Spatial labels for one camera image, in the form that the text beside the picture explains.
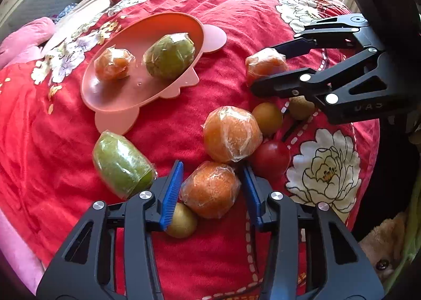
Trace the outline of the brown kiwi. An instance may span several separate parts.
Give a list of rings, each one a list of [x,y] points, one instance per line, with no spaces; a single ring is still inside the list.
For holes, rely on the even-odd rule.
[[[184,239],[194,233],[197,223],[194,213],[183,203],[178,202],[174,209],[172,222],[167,227],[166,233],[171,237]]]
[[[261,103],[252,112],[260,131],[265,136],[274,135],[283,124],[283,114],[273,103]]]
[[[304,96],[296,96],[289,99],[288,110],[295,120],[305,120],[315,112],[315,104]]]

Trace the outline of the tall green mango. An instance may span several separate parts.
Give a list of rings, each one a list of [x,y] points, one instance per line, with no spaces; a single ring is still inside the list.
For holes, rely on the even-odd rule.
[[[158,176],[153,164],[131,141],[108,130],[95,143],[92,157],[101,179],[122,199],[147,190]]]

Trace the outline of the red tomato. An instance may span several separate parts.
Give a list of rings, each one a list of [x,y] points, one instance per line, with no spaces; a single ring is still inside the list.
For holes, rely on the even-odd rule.
[[[248,158],[255,175],[269,181],[278,181],[291,162],[291,153],[284,142],[262,143]]]

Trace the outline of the round green mango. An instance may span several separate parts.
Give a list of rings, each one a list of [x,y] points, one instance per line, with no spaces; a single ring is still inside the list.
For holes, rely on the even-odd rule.
[[[192,64],[196,46],[188,33],[172,33],[157,40],[143,55],[150,76],[165,81],[179,78]]]

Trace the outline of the large orange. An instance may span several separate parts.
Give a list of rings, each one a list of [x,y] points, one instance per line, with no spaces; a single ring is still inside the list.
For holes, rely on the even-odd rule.
[[[114,46],[105,49],[94,61],[96,77],[105,82],[124,79],[135,67],[135,56],[126,49]]]

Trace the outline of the plush toy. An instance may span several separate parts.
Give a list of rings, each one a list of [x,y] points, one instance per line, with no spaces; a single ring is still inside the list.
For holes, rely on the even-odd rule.
[[[381,282],[385,282],[402,260],[407,215],[398,213],[371,230],[359,245]]]

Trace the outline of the red floral bedspread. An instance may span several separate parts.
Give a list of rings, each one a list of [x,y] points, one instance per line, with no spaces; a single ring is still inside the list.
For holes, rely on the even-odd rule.
[[[172,99],[141,108],[127,138],[166,175],[176,160],[190,175],[208,159],[203,123],[221,106],[252,110],[259,103],[246,83],[245,59],[262,48],[290,40],[305,22],[347,13],[336,0],[142,0],[103,15],[93,30],[113,25],[120,33],[154,13],[182,12],[222,28],[227,43],[196,65],[199,84]],[[50,96],[36,85],[35,63],[1,71],[1,210],[47,266],[81,215],[96,200],[118,201],[100,179],[92,150],[98,140],[93,112],[81,99],[87,64],[67,76]],[[273,187],[295,200],[327,202],[348,227],[355,223],[378,154],[377,120],[335,126],[319,111],[288,138],[292,162]],[[257,296],[263,280],[268,236],[250,243],[245,200],[239,196],[220,219],[201,219],[187,239],[153,234],[158,274],[166,299],[212,299],[229,294]]]

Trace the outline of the pink quilt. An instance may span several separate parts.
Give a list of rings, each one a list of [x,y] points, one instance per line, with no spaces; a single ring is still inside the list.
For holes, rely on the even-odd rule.
[[[1,67],[40,59],[41,44],[47,42],[55,31],[55,23],[42,17],[9,34],[1,42]],[[42,276],[41,262],[1,214],[1,286],[11,284],[23,296],[32,298]]]

